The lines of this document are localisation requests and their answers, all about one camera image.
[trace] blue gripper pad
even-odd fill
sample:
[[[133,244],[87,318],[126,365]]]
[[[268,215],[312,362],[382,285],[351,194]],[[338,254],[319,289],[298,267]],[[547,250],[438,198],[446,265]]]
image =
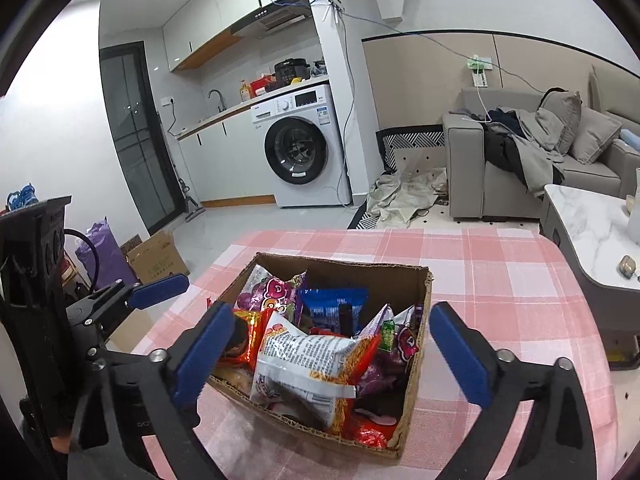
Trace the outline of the blue gripper pad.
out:
[[[167,276],[148,285],[137,286],[133,289],[127,304],[129,308],[143,310],[152,305],[170,300],[187,291],[189,279],[184,274]]]
[[[486,408],[493,400],[492,385],[497,373],[491,345],[477,330],[467,327],[446,301],[431,308],[429,327],[466,400]]]
[[[176,408],[185,408],[198,400],[198,395],[231,339],[235,326],[231,306],[215,303],[195,328],[182,332],[180,338],[188,337],[194,330],[202,330],[175,369],[172,402]],[[180,338],[172,348],[180,345]]]

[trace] electric pressure cooker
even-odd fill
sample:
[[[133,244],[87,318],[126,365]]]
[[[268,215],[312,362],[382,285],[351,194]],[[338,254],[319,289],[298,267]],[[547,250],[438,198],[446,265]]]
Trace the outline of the electric pressure cooker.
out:
[[[302,59],[301,57],[295,59],[291,57],[277,63],[274,70],[278,86],[280,88],[288,86],[297,77],[309,79],[309,69],[310,67],[306,63],[306,59]]]

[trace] dish soap bottle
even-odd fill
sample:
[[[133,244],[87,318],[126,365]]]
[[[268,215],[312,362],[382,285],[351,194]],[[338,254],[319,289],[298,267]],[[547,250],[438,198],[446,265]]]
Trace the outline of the dish soap bottle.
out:
[[[636,200],[631,210],[626,232],[636,244],[640,244],[640,168],[636,168]]]
[[[246,83],[244,79],[241,81],[242,86],[240,87],[240,98],[242,102],[246,102],[251,99],[251,87]]]

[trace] washing machine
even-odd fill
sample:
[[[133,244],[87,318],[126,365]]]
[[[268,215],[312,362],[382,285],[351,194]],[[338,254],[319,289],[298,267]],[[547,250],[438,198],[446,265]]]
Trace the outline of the washing machine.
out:
[[[347,205],[351,189],[331,87],[278,95],[251,108],[280,207]]]

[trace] coffee table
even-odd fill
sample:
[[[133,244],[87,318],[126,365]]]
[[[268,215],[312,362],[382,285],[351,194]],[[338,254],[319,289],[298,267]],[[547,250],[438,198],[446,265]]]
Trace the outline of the coffee table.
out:
[[[611,369],[640,366],[640,282],[618,270],[628,254],[640,264],[640,246],[626,234],[629,214],[621,198],[565,186],[545,186],[542,234],[564,255],[589,304],[608,352],[632,354]]]

